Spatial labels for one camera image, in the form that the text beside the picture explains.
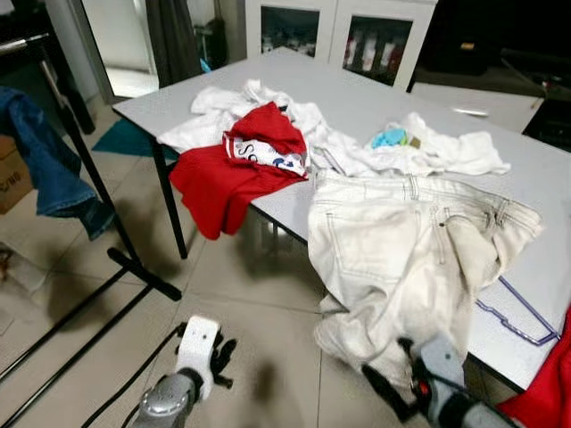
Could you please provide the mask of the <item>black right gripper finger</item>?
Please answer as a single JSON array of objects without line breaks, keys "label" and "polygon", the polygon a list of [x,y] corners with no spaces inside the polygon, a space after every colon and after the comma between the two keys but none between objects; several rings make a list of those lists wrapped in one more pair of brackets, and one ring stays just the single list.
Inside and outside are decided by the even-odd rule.
[{"label": "black right gripper finger", "polygon": [[400,423],[407,423],[413,416],[419,412],[418,403],[412,400],[411,403],[405,402],[403,396],[393,387],[388,380],[371,366],[361,366],[360,373],[364,375],[372,391],[376,393],[388,404],[397,416]]}]

